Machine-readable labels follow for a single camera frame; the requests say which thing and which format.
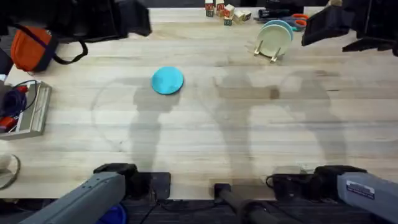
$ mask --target label sticker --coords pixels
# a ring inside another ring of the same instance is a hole
[[[346,183],[347,190],[374,200],[374,188],[350,180]]]

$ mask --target light wood tabletop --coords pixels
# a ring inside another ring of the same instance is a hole
[[[43,136],[1,141],[22,162],[0,198],[57,198],[111,162],[172,174],[171,198],[211,198],[216,182],[258,185],[284,167],[349,164],[398,182],[398,59],[342,53],[355,33],[291,48],[275,64],[253,56],[261,25],[224,26],[204,9],[151,9],[148,37],[89,44],[73,65],[33,78],[53,87]],[[78,44],[60,46],[71,59]],[[163,66],[178,94],[150,85]],[[31,79],[12,69],[7,79]]]

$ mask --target orange bag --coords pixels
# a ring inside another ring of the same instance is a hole
[[[58,46],[58,40],[47,33],[45,29],[27,27],[47,47],[44,48],[37,41],[30,38],[25,32],[17,30],[11,47],[11,58],[16,67],[25,72],[44,71]]]

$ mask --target teal frisbee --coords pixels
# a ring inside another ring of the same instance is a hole
[[[181,89],[184,77],[175,67],[163,67],[154,73],[151,82],[157,93],[168,95]]]

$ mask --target gray robot arm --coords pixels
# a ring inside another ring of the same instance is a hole
[[[96,223],[123,199],[125,193],[123,175],[117,172],[99,172],[20,224]]]
[[[398,223],[398,184],[364,172],[346,172],[337,177],[337,189],[347,204]]]

